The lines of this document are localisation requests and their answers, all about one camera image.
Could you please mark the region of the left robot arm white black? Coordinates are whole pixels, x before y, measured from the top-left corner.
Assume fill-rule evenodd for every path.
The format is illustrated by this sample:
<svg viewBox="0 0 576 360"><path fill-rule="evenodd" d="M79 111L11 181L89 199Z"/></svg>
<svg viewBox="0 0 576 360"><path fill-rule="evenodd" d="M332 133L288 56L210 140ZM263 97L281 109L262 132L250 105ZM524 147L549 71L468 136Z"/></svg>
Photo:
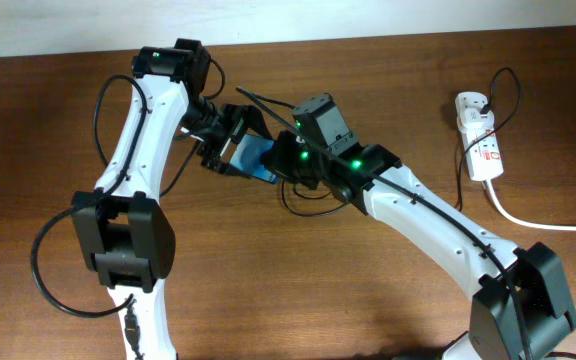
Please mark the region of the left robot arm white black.
<svg viewBox="0 0 576 360"><path fill-rule="evenodd" d="M260 163L272 147L261 112L216 107L204 89L212 58L196 40L144 47L132 61L133 100L119 143L93 192L78 192L73 215L86 267L118 306L129 359L175 359L165 279L175 233L160 207L165 163L177 132L197 139L202 166L275 183Z"/></svg>

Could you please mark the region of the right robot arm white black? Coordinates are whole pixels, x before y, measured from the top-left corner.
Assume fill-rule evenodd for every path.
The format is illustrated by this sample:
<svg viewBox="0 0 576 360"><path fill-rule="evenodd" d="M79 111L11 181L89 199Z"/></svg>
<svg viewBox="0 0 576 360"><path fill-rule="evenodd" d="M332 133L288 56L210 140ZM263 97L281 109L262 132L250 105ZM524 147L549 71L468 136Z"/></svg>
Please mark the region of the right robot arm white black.
<svg viewBox="0 0 576 360"><path fill-rule="evenodd" d="M560 258L541 242L523 249L488 232L425 187L381 145L359 143L332 97L292 110L261 156L270 172L310 189L324 184L415 244L471 300L468 330L437 359L544 359L576 330Z"/></svg>

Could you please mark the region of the blue screen smartphone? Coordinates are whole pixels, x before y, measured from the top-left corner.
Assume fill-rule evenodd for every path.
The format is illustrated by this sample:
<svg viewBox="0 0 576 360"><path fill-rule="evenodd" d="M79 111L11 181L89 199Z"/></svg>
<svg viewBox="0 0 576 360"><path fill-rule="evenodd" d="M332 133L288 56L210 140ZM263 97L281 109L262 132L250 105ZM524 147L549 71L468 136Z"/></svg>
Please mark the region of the blue screen smartphone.
<svg viewBox="0 0 576 360"><path fill-rule="evenodd" d="M261 163L261 155L270 150L272 139L246 134L236 146L229 164L244 175L257 178L270 184L277 184L278 177Z"/></svg>

